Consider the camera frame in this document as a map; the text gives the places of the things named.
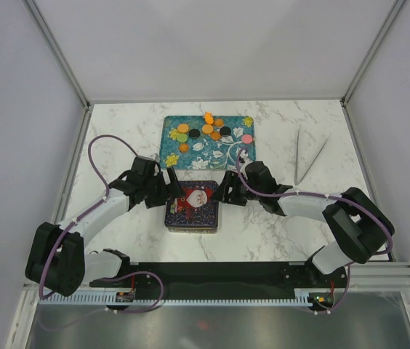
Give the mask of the gold tin lid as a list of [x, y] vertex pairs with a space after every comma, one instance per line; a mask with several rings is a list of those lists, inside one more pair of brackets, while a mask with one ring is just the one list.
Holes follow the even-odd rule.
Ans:
[[217, 182], [213, 180], [194, 180], [180, 181], [180, 184], [185, 195], [182, 198], [168, 201], [166, 205], [169, 202], [174, 202], [179, 207], [198, 208], [208, 203], [218, 203], [211, 199], [213, 192], [218, 188]]

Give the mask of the metal tongs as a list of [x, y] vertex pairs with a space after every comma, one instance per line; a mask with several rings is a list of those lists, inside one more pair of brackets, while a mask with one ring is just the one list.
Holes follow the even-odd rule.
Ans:
[[300, 151], [302, 150], [302, 127], [298, 126], [295, 135], [295, 149], [294, 149], [294, 184], [299, 185], [309, 174], [310, 170], [313, 168], [314, 164], [317, 162], [318, 158], [322, 154], [324, 148], [326, 147], [331, 135], [327, 134], [324, 139], [319, 140], [315, 143], [317, 148], [311, 151], [310, 157], [307, 157], [300, 166]]

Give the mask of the square cookie tin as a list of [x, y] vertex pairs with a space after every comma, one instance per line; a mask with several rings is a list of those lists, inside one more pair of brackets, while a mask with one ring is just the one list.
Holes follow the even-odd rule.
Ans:
[[212, 202], [198, 208], [166, 205], [164, 225], [176, 233], [216, 233], [219, 225], [219, 205]]

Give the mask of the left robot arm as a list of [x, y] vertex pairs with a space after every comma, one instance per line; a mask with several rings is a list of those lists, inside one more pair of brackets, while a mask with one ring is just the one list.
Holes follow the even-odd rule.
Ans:
[[144, 203], [146, 208], [163, 206], [184, 196], [174, 168], [165, 172], [158, 162], [142, 156], [132, 167], [108, 184], [92, 204], [59, 223], [44, 222], [36, 229], [25, 267], [25, 277], [52, 294], [72, 295], [82, 283], [108, 279], [114, 286], [125, 286], [132, 276], [128, 257], [106, 249], [89, 256], [88, 243], [118, 217]]

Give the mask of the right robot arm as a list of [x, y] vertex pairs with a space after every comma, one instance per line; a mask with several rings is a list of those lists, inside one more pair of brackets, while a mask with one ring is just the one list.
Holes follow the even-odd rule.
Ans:
[[323, 286], [334, 271], [388, 254], [393, 246], [395, 228], [362, 190], [351, 187], [339, 194], [300, 191], [278, 184], [261, 161], [226, 171], [212, 199], [236, 206], [258, 201], [270, 214], [327, 224], [334, 241], [305, 262], [305, 278], [311, 286]]

